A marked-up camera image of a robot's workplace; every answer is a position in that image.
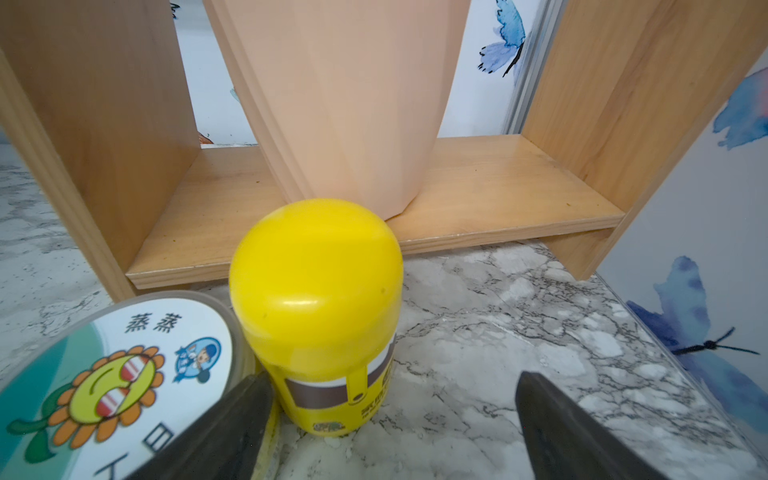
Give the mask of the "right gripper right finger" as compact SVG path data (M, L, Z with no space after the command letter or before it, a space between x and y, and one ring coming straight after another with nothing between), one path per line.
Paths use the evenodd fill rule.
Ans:
M521 373L515 403L537 479L664 477L540 373Z

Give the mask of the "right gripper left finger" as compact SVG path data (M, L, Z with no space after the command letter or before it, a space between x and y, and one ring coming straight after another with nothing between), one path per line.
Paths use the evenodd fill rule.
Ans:
M252 478L273 401L274 391L267 374L244 378L130 477Z

